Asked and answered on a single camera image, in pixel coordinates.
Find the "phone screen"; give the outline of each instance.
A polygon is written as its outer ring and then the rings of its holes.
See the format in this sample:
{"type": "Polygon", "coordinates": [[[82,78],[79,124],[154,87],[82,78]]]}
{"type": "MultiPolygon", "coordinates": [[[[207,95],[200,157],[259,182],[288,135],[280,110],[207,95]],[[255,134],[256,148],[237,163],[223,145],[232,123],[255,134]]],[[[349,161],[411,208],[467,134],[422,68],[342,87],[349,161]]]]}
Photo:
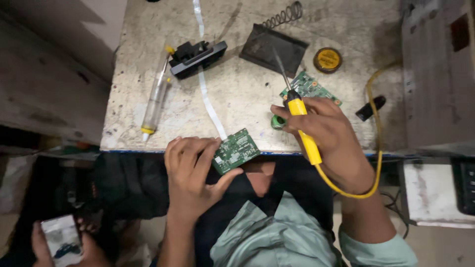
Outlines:
{"type": "Polygon", "coordinates": [[[41,228],[56,267],[66,267],[81,261],[83,248],[73,215],[43,221],[41,228]]]}

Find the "white ribbon cable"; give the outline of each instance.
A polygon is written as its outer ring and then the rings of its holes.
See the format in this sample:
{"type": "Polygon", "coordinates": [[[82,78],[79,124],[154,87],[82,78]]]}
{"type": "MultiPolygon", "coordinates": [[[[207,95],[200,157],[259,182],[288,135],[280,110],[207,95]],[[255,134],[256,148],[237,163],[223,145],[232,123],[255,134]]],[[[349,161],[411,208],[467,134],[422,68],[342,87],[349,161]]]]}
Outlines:
{"type": "Polygon", "coordinates": [[[201,94],[203,95],[203,102],[205,103],[206,110],[208,111],[208,114],[211,120],[213,121],[214,126],[219,132],[219,136],[221,137],[221,140],[224,141],[228,138],[228,136],[224,132],[224,127],[221,124],[221,121],[219,121],[218,115],[216,115],[216,112],[214,111],[214,108],[211,105],[211,102],[209,101],[208,90],[206,89],[205,74],[203,73],[203,67],[199,66],[198,71],[199,71],[198,72],[199,85],[201,87],[201,94]]]}
{"type": "MultiPolygon", "coordinates": [[[[199,37],[203,38],[203,35],[205,33],[205,26],[203,24],[203,18],[201,17],[201,7],[199,6],[200,5],[199,1],[200,0],[193,0],[193,6],[195,10],[196,20],[198,21],[199,29],[200,29],[199,37]]],[[[214,126],[218,130],[221,140],[224,141],[228,138],[228,135],[226,135],[226,132],[224,132],[224,127],[221,124],[221,121],[219,121],[218,115],[216,115],[216,112],[214,111],[214,108],[211,105],[211,102],[209,101],[208,89],[206,88],[205,74],[203,73],[202,66],[198,67],[198,77],[199,77],[199,85],[201,88],[201,95],[203,96],[203,102],[205,103],[205,107],[206,107],[206,110],[208,111],[208,115],[210,116],[211,120],[214,123],[214,126]]]]}
{"type": "Polygon", "coordinates": [[[199,24],[199,37],[203,38],[203,35],[205,34],[205,25],[203,24],[203,18],[201,17],[201,7],[200,5],[200,0],[193,0],[193,6],[195,8],[195,16],[196,20],[198,21],[199,24]]]}

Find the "yellow soldering iron handle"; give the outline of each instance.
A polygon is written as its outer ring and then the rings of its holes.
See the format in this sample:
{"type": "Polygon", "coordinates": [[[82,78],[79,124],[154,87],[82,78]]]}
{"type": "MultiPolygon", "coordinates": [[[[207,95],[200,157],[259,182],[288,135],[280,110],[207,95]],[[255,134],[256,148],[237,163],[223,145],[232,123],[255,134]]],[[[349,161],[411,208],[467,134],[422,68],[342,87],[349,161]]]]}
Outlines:
{"type": "MultiPolygon", "coordinates": [[[[294,90],[290,90],[287,93],[287,100],[285,101],[285,105],[287,106],[292,116],[307,115],[307,110],[305,109],[304,102],[302,101],[300,95],[294,90]]],[[[302,139],[302,143],[304,144],[305,151],[307,152],[310,164],[317,165],[322,163],[320,152],[318,151],[317,145],[315,144],[315,140],[313,139],[313,137],[306,135],[301,130],[299,130],[298,133],[300,135],[300,138],[302,139]]]]}

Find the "sleeve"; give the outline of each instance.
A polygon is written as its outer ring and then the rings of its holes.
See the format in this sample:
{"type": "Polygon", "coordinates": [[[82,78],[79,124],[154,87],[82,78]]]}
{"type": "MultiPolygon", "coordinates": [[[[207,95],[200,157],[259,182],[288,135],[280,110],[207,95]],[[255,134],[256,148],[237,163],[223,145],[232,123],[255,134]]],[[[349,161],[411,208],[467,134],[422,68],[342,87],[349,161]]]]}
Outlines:
{"type": "Polygon", "coordinates": [[[400,235],[379,244],[358,242],[339,230],[343,255],[352,267],[416,267],[418,260],[411,247],[400,235]]]}

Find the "circuit board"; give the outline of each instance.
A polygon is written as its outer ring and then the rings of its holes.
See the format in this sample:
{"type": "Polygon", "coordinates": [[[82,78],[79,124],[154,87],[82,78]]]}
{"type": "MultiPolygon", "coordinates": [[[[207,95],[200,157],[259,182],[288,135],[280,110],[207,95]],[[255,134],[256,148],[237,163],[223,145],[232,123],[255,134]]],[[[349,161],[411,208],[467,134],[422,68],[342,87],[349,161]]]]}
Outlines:
{"type": "MultiPolygon", "coordinates": [[[[336,96],[328,92],[323,86],[321,86],[314,78],[307,75],[302,71],[297,77],[290,83],[290,87],[295,90],[301,97],[326,97],[333,100],[333,103],[337,106],[341,106],[343,102],[336,96]]],[[[280,96],[286,100],[287,92],[289,89],[286,87],[284,91],[280,93],[280,96]]]]}
{"type": "Polygon", "coordinates": [[[228,136],[214,154],[213,166],[221,174],[248,162],[257,157],[261,151],[244,128],[241,131],[228,136]]]}

